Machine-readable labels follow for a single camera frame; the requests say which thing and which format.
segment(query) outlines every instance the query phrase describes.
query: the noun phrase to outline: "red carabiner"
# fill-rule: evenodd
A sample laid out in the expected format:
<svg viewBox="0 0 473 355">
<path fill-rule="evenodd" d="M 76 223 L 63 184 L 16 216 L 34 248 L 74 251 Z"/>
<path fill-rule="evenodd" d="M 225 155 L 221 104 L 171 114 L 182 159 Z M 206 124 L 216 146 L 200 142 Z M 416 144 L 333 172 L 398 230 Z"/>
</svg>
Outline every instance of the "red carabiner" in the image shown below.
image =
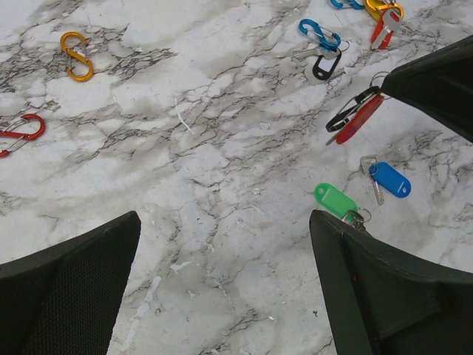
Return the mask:
<svg viewBox="0 0 473 355">
<path fill-rule="evenodd" d="M 34 141 L 35 139 L 41 137 L 46 130 L 46 124 L 44 123 L 43 118 L 39 117 L 34 113 L 28 113 L 26 115 L 21 116 L 21 118 L 25 121 L 15 121 L 11 125 L 9 125 L 6 129 L 0 129 L 0 138 L 16 138 L 16 141 L 10 144 L 9 147 L 6 149 L 0 150 L 0 158 L 7 157 L 11 151 L 10 149 L 15 146 L 19 141 L 24 141 L 18 148 L 20 149 L 23 145 L 28 143 L 29 141 Z M 39 122 L 39 129 L 35 133 L 20 133 L 14 132 L 15 128 L 23 126 L 24 124 L 28 123 L 28 120 L 37 120 Z"/>
</svg>

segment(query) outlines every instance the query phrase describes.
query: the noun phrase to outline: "carabiner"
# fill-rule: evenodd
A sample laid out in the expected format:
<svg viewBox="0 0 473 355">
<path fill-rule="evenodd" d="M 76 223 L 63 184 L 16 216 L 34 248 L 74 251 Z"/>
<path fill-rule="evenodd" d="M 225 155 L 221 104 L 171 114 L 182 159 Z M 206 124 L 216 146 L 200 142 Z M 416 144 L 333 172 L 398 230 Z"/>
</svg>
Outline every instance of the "carabiner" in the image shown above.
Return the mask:
<svg viewBox="0 0 473 355">
<path fill-rule="evenodd" d="M 363 10 L 364 6 L 360 5 L 356 0 L 344 0 L 346 4 L 344 4 L 341 1 L 338 0 L 330 0 L 333 6 L 335 6 L 337 9 L 346 9 L 348 7 L 351 7 L 354 10 Z"/>
<path fill-rule="evenodd" d="M 313 30 L 306 28 L 305 25 L 312 27 Z M 341 38 L 337 33 L 320 26 L 317 22 L 312 21 L 308 18 L 304 18 L 303 20 L 299 22 L 299 30 L 302 33 L 304 33 L 306 36 L 309 36 L 309 32 L 311 32 L 317 37 L 319 37 L 319 38 L 316 38 L 316 40 L 320 43 L 320 45 L 323 48 L 327 50 L 336 50 L 338 46 L 340 46 Z M 325 37 L 325 34 L 322 30 L 326 30 L 329 34 L 331 34 L 331 37 L 335 39 L 335 43 L 333 41 L 329 41 Z"/>
<path fill-rule="evenodd" d="M 370 15 L 376 20 L 379 21 L 382 13 L 388 9 L 396 9 L 399 16 L 404 18 L 404 8 L 396 3 L 395 1 L 385 1 L 385 0 L 364 0 L 366 9 Z"/>
<path fill-rule="evenodd" d="M 72 48 L 69 48 L 66 45 L 66 40 L 71 37 L 76 37 L 81 40 L 84 55 L 77 53 L 76 51 L 72 50 Z M 92 66 L 92 62 L 89 59 L 87 59 L 86 45 L 87 45 L 86 38 L 83 35 L 81 35 L 79 32 L 66 32 L 61 36 L 61 49 L 66 53 L 66 56 L 67 56 L 67 64 L 66 64 L 67 74 L 69 74 L 69 76 L 72 79 L 76 81 L 80 81 L 81 83 L 90 80 L 90 78 L 94 75 L 94 67 Z M 87 65 L 89 68 L 89 72 L 83 76 L 74 74 L 72 72 L 72 58 L 75 58 L 81 63 Z"/>
<path fill-rule="evenodd" d="M 44 123 L 43 118 L 39 117 L 34 113 L 28 113 L 21 117 L 23 120 L 17 120 L 9 125 L 6 129 L 0 129 L 0 138 L 16 138 L 16 141 L 10 144 L 9 147 L 6 149 L 0 150 L 0 158 L 7 157 L 10 153 L 16 152 L 22 146 L 30 141 L 34 141 L 35 139 L 41 137 L 46 130 L 46 124 Z M 35 133 L 20 133 L 14 132 L 13 130 L 23 126 L 24 124 L 28 124 L 28 120 L 37 120 L 39 122 L 39 129 Z M 16 147 L 15 150 L 11 151 L 11 149 L 19 142 L 23 141 L 19 146 Z"/>
</svg>

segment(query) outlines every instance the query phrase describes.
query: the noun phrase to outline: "orange carabiner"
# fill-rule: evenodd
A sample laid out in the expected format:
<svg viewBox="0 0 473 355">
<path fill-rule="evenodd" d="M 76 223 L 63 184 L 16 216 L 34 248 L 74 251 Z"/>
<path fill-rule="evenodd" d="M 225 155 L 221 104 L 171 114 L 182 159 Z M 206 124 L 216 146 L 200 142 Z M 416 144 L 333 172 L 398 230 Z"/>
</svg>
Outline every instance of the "orange carabiner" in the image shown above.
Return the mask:
<svg viewBox="0 0 473 355">
<path fill-rule="evenodd" d="M 24 146 L 26 143 L 29 141 L 34 141 L 35 139 L 41 137 L 46 130 L 46 124 L 44 123 L 43 118 L 39 117 L 38 115 L 34 113 L 28 113 L 26 115 L 21 116 L 21 118 L 24 120 L 18 120 L 13 122 L 11 125 L 9 125 L 5 129 L 0 129 L 0 138 L 16 138 L 16 141 L 14 141 L 12 144 L 10 144 L 9 147 L 6 149 L 0 150 L 0 158 L 7 157 L 10 153 L 17 151 L 20 149 L 22 146 Z M 28 123 L 28 120 L 37 120 L 39 122 L 39 129 L 35 133 L 20 133 L 20 132 L 14 132 L 13 130 L 23 126 L 24 124 Z M 19 142 L 23 141 L 19 146 L 16 147 L 15 150 L 11 151 L 11 149 Z"/>
<path fill-rule="evenodd" d="M 66 40 L 71 37 L 76 37 L 81 40 L 84 55 L 77 53 L 76 51 L 72 50 L 66 45 Z M 81 35 L 79 32 L 66 32 L 61 37 L 61 49 L 66 53 L 66 56 L 67 56 L 67 74 L 69 74 L 69 76 L 72 79 L 76 81 L 80 81 L 81 83 L 90 80 L 90 78 L 94 75 L 94 67 L 92 66 L 92 62 L 89 59 L 87 59 L 86 45 L 87 45 L 86 38 L 83 35 Z M 84 76 L 79 76 L 79 75 L 74 74 L 72 72 L 72 59 L 71 58 L 75 58 L 81 63 L 87 65 L 89 68 L 89 72 Z"/>
<path fill-rule="evenodd" d="M 388 9 L 396 9 L 401 18 L 404 18 L 404 8 L 397 4 L 395 1 L 383 1 L 383 0 L 365 0 L 365 8 L 368 13 L 376 20 L 379 21 L 383 12 Z"/>
</svg>

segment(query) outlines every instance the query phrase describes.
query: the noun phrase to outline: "plastic tag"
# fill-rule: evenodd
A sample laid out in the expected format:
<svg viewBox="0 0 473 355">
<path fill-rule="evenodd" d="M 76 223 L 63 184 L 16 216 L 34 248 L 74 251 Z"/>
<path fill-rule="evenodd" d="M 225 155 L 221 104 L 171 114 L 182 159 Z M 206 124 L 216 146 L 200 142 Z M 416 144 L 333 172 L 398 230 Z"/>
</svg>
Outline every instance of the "plastic tag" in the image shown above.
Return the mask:
<svg viewBox="0 0 473 355">
<path fill-rule="evenodd" d="M 319 55 L 319 59 L 317 59 L 312 68 L 313 76 L 319 80 L 327 80 L 332 76 L 341 58 L 341 50 L 337 49 L 336 51 L 338 55 L 335 59 L 331 60 L 326 59 L 323 55 Z"/>
<path fill-rule="evenodd" d="M 396 197 L 405 198 L 411 193 L 410 181 L 388 163 L 380 161 L 372 165 L 370 174 L 374 181 Z"/>
<path fill-rule="evenodd" d="M 313 194 L 318 203 L 340 219 L 345 217 L 349 211 L 358 211 L 355 201 L 329 183 L 317 185 Z"/>
<path fill-rule="evenodd" d="M 383 103 L 384 96 L 376 95 L 374 98 L 369 100 L 352 118 L 352 120 L 337 134 L 337 144 L 343 144 L 347 142 L 357 131 L 368 121 L 373 113 Z"/>
</svg>

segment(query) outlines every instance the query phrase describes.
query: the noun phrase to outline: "blue carabiner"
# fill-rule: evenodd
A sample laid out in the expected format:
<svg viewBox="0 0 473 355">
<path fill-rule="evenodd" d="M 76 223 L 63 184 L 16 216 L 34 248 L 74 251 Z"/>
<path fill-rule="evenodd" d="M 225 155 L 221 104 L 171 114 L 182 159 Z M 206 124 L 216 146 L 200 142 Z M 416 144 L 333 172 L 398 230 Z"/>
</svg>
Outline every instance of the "blue carabiner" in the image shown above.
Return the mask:
<svg viewBox="0 0 473 355">
<path fill-rule="evenodd" d="M 306 27 L 304 27 L 304 25 L 312 27 L 313 30 L 307 29 Z M 331 41 L 328 41 L 325 38 L 325 34 L 322 32 L 322 29 L 332 33 L 332 38 L 335 39 L 336 42 L 333 43 Z M 341 38 L 338 34 L 330 30 L 327 30 L 326 28 L 323 28 L 322 26 L 319 26 L 317 22 L 312 21 L 308 18 L 304 18 L 303 20 L 299 22 L 299 30 L 302 33 L 304 33 L 306 36 L 308 36 L 309 31 L 314 33 L 317 37 L 319 37 L 318 40 L 319 40 L 320 45 L 327 50 L 336 50 L 338 46 L 340 46 Z"/>
<path fill-rule="evenodd" d="M 337 9 L 343 9 L 345 4 L 343 4 L 341 1 L 337 0 L 330 0 L 333 6 L 335 6 Z M 356 0 L 345 0 L 345 2 L 348 4 L 348 6 L 352 7 L 354 10 L 363 10 L 364 6 L 360 5 Z"/>
</svg>

